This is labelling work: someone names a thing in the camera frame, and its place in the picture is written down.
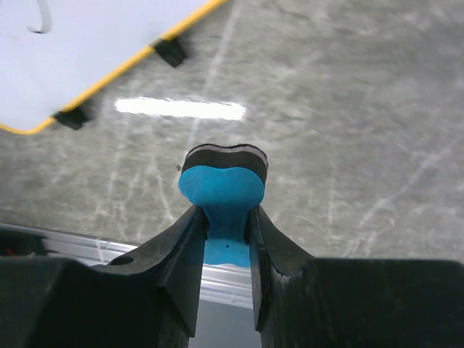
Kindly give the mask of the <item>blue whiteboard eraser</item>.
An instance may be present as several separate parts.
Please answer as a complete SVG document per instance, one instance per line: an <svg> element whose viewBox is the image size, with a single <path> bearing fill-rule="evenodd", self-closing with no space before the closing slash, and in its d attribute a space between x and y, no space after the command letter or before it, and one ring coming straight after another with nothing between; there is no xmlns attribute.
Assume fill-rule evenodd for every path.
<svg viewBox="0 0 464 348"><path fill-rule="evenodd" d="M205 264L250 266L247 221L267 176L267 155L251 144L201 144L187 153L178 188L208 219Z"/></svg>

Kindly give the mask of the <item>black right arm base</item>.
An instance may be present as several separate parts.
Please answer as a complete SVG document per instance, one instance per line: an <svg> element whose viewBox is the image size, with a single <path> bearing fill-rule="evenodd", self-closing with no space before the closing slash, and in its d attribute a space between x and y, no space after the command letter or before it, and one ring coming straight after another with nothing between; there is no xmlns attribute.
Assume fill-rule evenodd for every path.
<svg viewBox="0 0 464 348"><path fill-rule="evenodd" d="M0 252L2 257L46 256L40 236L5 228L1 229Z"/></svg>

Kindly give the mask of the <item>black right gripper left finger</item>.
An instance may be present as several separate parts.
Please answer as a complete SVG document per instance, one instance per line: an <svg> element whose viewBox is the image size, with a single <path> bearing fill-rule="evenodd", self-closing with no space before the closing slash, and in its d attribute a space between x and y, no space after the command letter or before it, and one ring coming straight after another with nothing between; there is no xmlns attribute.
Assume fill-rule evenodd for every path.
<svg viewBox="0 0 464 348"><path fill-rule="evenodd" d="M208 222L189 208L106 265L1 256L3 347L187 347Z"/></svg>

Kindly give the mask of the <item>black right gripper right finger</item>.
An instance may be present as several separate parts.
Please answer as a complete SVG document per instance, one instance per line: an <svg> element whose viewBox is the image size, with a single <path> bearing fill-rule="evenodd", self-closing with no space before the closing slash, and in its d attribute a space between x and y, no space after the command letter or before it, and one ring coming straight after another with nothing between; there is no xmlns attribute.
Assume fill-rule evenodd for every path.
<svg viewBox="0 0 464 348"><path fill-rule="evenodd" d="M254 323L264 347L461 347L463 265L314 257L261 207L249 215Z"/></svg>

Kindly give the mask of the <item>yellow framed whiteboard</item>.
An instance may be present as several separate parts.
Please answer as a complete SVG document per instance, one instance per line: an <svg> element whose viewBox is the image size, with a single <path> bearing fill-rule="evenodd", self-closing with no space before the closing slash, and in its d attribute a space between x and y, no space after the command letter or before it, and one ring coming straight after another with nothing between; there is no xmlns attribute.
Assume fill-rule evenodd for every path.
<svg viewBox="0 0 464 348"><path fill-rule="evenodd" d="M1 129L30 135L78 107L219 1L3 1Z"/></svg>

